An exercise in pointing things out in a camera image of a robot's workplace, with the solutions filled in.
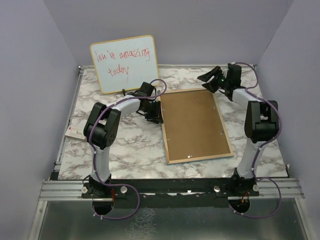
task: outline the corkboard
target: corkboard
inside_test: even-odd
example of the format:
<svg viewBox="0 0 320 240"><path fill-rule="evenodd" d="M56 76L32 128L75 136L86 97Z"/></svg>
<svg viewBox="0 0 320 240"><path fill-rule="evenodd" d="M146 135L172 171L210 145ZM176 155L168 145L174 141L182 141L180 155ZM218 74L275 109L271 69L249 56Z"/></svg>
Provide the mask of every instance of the corkboard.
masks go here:
<svg viewBox="0 0 320 240"><path fill-rule="evenodd" d="M234 155L214 95L206 89L168 91L160 97L168 164Z"/></svg>

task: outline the gray wall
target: gray wall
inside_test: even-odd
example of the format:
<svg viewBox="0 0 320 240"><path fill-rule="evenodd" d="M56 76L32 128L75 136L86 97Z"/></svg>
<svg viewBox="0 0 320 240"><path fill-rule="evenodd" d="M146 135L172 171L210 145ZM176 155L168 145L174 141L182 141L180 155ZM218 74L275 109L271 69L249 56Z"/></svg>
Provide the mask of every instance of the gray wall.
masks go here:
<svg viewBox="0 0 320 240"><path fill-rule="evenodd" d="M279 144L300 179L320 238L320 1L295 0L258 65L260 88L279 103Z"/></svg>
<svg viewBox="0 0 320 240"><path fill-rule="evenodd" d="M78 65L90 44L151 34L159 64L257 64L293 0L44 0Z"/></svg>
<svg viewBox="0 0 320 240"><path fill-rule="evenodd" d="M28 237L77 64L42 0L0 3L0 236Z"/></svg>

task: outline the marble tabletop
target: marble tabletop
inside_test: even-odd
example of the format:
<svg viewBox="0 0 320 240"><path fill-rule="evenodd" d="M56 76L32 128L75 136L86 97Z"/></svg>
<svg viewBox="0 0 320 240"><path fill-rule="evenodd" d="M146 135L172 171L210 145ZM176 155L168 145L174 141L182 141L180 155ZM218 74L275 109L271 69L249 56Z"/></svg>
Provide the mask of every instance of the marble tabletop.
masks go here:
<svg viewBox="0 0 320 240"><path fill-rule="evenodd" d="M160 78L168 90L200 88L199 75L212 68L160 68ZM245 87L255 84L250 68L242 68L242 83ZM163 84L157 90L163 90ZM261 94L259 87L252 89ZM166 178L225 178L230 177L239 164L246 146L244 124L246 110L229 101L220 92L215 93L229 137L234 156L189 163L167 165L163 133L160 124L147 122L137 113L120 120L116 140L110 148L110 171L114 179L166 179ZM102 94L94 69L84 70L77 101L70 125L83 129L93 105L115 102L122 93ZM66 139L62 153L59 180L79 180L91 173L92 158L89 144L75 139ZM278 143L272 142L265 149L257 176L286 177L287 172Z"/></svg>

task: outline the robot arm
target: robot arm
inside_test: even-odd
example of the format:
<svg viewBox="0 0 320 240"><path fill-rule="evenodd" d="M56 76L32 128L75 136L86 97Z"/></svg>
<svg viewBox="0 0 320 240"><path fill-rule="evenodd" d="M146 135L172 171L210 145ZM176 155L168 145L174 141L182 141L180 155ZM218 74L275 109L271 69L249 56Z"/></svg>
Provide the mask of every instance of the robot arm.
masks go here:
<svg viewBox="0 0 320 240"><path fill-rule="evenodd" d="M241 86L241 69L239 65L228 64L228 70L225 73L217 66L199 76L198 79L206 82L202 86L210 92L220 91L230 101L246 109L244 132L247 141L242 160L236 170L240 177L251 179L254 177L253 170L257 171L266 148L266 145L262 144L271 140L279 131L279 119L277 113L266 102L253 97ZM269 103L278 109L276 101L269 101Z"/></svg>
<svg viewBox="0 0 320 240"><path fill-rule="evenodd" d="M130 113L137 111L145 112L145 118L147 121L152 123L163 123L160 109L160 101L150 99L137 99L133 97L151 97L155 87L150 83L144 82L141 88L136 92L131 92L122 99L118 100L117 103L111 103L108 106L113 106L108 109L100 120L106 119L106 124L98 123L94 128L91 142L95 147L90 145L91 156L94 159L95 154L95 166L99 170L99 177L105 183L111 177L109 169L109 152L110 146L114 143L120 118L125 117ZM83 134L86 136L86 141L89 143L90 134L93 129L95 122L102 112L108 107L100 102L94 104L89 118L83 130ZM94 170L94 161L92 161L92 173L91 177L93 180L99 182L96 171Z"/></svg>

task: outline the white eraser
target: white eraser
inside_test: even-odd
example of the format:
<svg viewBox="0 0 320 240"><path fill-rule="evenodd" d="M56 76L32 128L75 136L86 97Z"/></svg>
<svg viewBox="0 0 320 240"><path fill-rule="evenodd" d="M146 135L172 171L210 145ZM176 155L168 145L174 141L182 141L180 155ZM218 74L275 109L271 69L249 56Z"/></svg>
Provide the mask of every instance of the white eraser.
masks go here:
<svg viewBox="0 0 320 240"><path fill-rule="evenodd" d="M83 131L83 129L69 126L65 132L65 136L71 139L85 141L86 137L84 136Z"/></svg>

